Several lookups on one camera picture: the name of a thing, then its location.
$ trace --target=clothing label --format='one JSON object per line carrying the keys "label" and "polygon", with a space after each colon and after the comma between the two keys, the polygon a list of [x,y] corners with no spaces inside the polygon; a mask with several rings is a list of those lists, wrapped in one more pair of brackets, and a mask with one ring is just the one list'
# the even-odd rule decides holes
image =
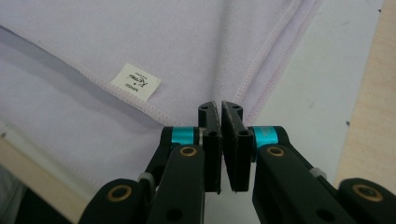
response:
{"label": "clothing label", "polygon": [[111,80],[111,83],[146,102],[160,86],[161,80],[126,63],[120,73]]}

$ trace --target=towel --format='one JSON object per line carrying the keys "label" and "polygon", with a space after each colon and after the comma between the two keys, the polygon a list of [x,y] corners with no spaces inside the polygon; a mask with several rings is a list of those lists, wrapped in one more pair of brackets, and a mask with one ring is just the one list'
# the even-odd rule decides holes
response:
{"label": "towel", "polygon": [[[318,2],[2,1],[0,116],[96,189],[137,179],[163,125],[197,125],[198,105],[253,120]],[[158,87],[125,90],[124,68],[129,89]]]}

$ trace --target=table surface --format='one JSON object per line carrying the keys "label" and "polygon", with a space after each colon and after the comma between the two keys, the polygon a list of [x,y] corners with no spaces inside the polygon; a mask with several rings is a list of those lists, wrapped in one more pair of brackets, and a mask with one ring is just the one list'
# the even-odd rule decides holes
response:
{"label": "table surface", "polygon": [[[396,75],[394,74],[396,64],[393,63],[396,62],[396,27],[393,24],[396,21],[395,10],[396,2],[391,0],[386,1],[382,7],[380,21],[377,25],[375,39],[371,47],[369,61],[366,64],[359,90],[359,97],[355,104],[350,126],[349,128],[345,127],[341,131],[347,132],[347,140],[336,175],[335,170],[332,170],[333,164],[329,164],[329,169],[332,173],[331,180],[335,179],[335,184],[338,184],[341,179],[359,176],[373,180],[390,191],[396,192],[396,179],[392,178],[396,174],[396,163],[394,162],[396,158],[396,139],[393,137],[396,135]],[[276,91],[281,91],[282,86],[280,88],[278,86],[276,87],[275,94]],[[268,100],[267,108],[275,103],[274,98]],[[315,104],[311,105],[312,102],[307,102],[307,104],[308,108],[315,106]],[[268,109],[264,108],[262,113],[268,113]],[[73,184],[65,184],[59,181],[59,178],[54,173],[50,173],[45,169],[45,163],[48,163],[48,161],[43,159],[38,165],[37,161],[32,161],[29,155],[16,149],[30,146],[26,140],[16,138],[18,137],[14,137],[12,140],[12,145],[8,142],[7,138],[0,138],[0,154],[2,155],[0,157],[0,163],[30,188],[34,189],[56,209],[61,211],[66,217],[73,222],[77,222],[91,196],[84,196],[83,193],[78,194],[74,191],[73,187],[70,187]],[[296,140],[296,145],[300,145],[298,139]],[[307,153],[306,157],[309,160],[320,160],[315,155],[313,158],[310,158],[311,154],[309,150],[305,153]],[[251,211],[251,199],[244,194],[235,194],[233,197],[227,197],[226,194],[222,199],[218,200],[218,203],[215,200],[213,201],[214,203],[209,203],[206,208],[212,207],[217,208],[217,210],[206,209],[206,223],[216,223],[216,213],[223,212],[223,209],[217,207],[218,203],[238,202],[239,207],[242,204],[240,202],[250,204],[251,207],[249,208],[237,210],[237,217],[242,219],[234,219],[233,223],[241,223],[241,221],[248,223],[244,218],[251,217],[251,214],[255,214],[254,211]],[[229,207],[224,209],[229,209],[228,214],[231,214],[233,211]],[[250,223],[258,222],[256,217],[253,217],[250,221]]]}

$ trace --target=teal band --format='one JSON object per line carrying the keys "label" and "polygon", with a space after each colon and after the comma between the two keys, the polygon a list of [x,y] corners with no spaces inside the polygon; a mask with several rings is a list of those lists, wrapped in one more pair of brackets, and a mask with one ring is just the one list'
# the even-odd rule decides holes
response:
{"label": "teal band", "polygon": [[277,144],[277,133],[273,126],[253,126],[254,135],[256,136],[257,149],[268,144]]}
{"label": "teal band", "polygon": [[181,145],[194,144],[194,128],[193,127],[174,127],[172,129],[172,143]]}

